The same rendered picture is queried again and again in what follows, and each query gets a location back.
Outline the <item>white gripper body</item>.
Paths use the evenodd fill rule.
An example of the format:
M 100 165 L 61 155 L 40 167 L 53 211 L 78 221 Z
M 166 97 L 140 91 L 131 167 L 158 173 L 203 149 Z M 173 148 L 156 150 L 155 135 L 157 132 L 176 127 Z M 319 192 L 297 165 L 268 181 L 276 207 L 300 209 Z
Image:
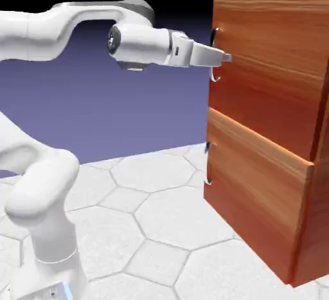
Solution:
M 224 61 L 225 53 L 217 48 L 194 42 L 190 65 L 195 67 L 218 67 Z

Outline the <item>long curved metal handle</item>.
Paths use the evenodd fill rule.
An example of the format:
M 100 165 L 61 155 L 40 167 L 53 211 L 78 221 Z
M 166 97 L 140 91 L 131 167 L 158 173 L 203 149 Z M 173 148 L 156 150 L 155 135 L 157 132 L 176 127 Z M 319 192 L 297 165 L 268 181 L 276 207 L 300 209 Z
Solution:
M 219 28 L 213 28 L 212 32 L 211 32 L 211 38 L 210 38 L 210 46 L 213 47 L 214 43 L 215 43 L 215 37 L 217 35 L 217 31 L 219 30 Z M 219 76 L 215 76 L 214 72 L 213 72 L 213 67 L 210 67 L 210 80 L 212 82 L 218 82 L 220 80 Z

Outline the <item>large wooden cabinet door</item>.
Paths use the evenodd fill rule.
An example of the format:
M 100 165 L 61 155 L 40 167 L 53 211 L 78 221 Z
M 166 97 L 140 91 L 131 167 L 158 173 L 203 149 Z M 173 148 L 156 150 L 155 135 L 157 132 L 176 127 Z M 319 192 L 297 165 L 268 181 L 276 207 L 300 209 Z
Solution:
M 209 106 L 296 155 L 314 160 L 328 91 L 329 0 L 213 0 Z

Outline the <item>reddish wooden cabinet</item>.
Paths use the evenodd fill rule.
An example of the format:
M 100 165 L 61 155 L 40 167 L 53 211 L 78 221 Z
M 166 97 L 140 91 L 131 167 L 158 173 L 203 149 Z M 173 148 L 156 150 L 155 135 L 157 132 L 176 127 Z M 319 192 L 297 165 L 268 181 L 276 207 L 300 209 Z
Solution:
M 329 0 L 213 0 L 204 198 L 293 287 L 329 274 Z

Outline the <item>small wooden cabinet door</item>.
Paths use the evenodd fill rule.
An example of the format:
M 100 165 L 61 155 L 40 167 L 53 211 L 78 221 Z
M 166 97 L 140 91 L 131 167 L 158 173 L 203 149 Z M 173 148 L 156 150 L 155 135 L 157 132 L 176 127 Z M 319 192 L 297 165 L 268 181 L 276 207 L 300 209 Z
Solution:
M 215 109 L 207 146 L 204 198 L 291 284 L 314 164 Z

